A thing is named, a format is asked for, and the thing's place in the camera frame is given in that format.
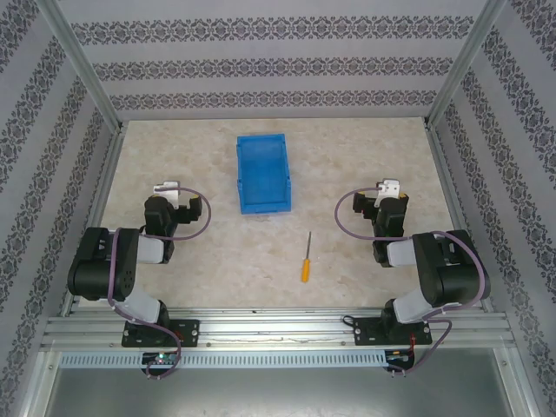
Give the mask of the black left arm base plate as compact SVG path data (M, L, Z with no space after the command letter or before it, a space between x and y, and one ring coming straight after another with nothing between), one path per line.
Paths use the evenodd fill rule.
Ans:
M195 348L200 333L200 322L198 320L171 319L169 331L180 339L183 348ZM166 332L126 321L122 334L122 346L124 348L176 348L176 343L174 338Z

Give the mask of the aluminium mounting rail beam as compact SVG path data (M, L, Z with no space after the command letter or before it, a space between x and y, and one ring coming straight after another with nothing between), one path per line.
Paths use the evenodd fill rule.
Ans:
M342 317L377 317L378 308L172 308L171 317L198 320L201 350L332 350L355 348L352 329ZM513 348L516 345L504 313L483 308L448 312L453 323L443 348ZM120 351L124 320L109 308L73 308L47 320L43 351Z

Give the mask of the grey metal shelf sheet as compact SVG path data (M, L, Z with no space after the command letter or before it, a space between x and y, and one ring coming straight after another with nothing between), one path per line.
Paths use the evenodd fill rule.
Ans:
M376 367L62 369L47 417L513 417L493 354L441 350L415 373Z

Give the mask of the small circuit board green light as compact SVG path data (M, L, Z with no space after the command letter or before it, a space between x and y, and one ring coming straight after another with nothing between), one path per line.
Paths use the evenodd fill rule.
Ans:
M168 352L144 353L142 355L142 364L171 366L175 363L177 354Z

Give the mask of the aluminium table side rail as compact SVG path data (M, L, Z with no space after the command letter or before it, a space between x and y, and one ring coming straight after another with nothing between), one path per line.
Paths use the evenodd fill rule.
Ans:
M77 216L72 217L63 241L63 254L59 258L56 282L62 285L62 293L56 298L59 301L56 316L68 316L72 309L74 296L67 288L68 272L85 229L100 226L103 221L127 126L125 122L105 142L96 146L93 161L87 168L76 203Z
M447 159L442 150L441 143L438 139L436 131L427 123L425 124L425 131L453 227L456 229L465 229L470 235L474 247L478 248L477 243L473 239L473 234L468 227L466 217L464 216L464 212L460 204L458 190L453 182L453 176L448 166Z

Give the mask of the blue plastic bin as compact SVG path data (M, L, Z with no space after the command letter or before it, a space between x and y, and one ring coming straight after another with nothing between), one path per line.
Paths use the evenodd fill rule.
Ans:
M285 135L238 136L236 154L241 213L290 212L291 178Z

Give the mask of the aluminium frame post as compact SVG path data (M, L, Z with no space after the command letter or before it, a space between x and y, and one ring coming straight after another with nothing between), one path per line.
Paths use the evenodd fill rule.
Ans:
M82 45L72 29L69 21L63 14L57 0L35 0L38 9L43 14L56 39L63 47L75 72L79 75L87 91L99 109L103 120L107 123L112 133L122 127L122 121L105 91L100 78L95 72L92 63L87 58Z
M470 68L480 50L480 46L483 44L506 3L507 0L486 0L473 27L470 29L466 41L454 60L453 66L448 71L447 78L435 97L430 111L424 118L427 130L431 131L439 123L455 90L457 90L461 80Z

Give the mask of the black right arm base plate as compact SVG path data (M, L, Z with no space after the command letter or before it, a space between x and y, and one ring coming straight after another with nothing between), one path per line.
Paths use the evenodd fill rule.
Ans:
M356 318L354 321L354 343L356 346L417 346L433 343L430 328L423 322L402 324L387 322L378 317Z

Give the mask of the orange handled screwdriver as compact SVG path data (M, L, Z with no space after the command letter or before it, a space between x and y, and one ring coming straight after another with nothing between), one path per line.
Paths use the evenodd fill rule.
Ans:
M311 241L312 241L312 232L308 232L308 242L306 247L306 254L303 260L302 269L301 269L301 281L303 283L307 283L309 281L310 275L310 248L311 248Z

